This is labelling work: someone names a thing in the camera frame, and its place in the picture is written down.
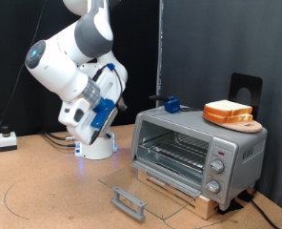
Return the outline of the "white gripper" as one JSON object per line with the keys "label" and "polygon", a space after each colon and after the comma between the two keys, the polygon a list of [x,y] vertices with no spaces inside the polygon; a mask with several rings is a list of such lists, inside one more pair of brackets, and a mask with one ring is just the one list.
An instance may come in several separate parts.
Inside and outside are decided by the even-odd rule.
{"label": "white gripper", "polygon": [[89,78],[80,95],[62,103],[58,120],[76,139],[88,145],[99,136],[109,136],[108,129],[118,110],[128,109],[122,98],[126,82],[124,67],[103,67],[95,80]]}

